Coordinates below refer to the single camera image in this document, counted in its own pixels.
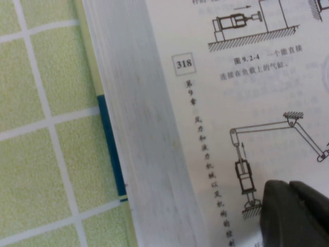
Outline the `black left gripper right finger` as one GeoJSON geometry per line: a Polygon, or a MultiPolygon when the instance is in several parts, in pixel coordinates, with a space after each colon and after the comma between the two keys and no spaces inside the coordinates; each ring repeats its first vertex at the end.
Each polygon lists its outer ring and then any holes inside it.
{"type": "Polygon", "coordinates": [[[319,224],[328,224],[328,197],[301,181],[290,181],[289,186],[319,224]]]}

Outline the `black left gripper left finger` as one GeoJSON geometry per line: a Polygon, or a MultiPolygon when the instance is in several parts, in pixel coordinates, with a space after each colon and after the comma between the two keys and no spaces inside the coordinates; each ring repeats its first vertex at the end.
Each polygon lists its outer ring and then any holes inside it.
{"type": "Polygon", "coordinates": [[[328,224],[319,224],[289,183],[265,183],[260,216],[263,246],[328,246],[328,224]]]}

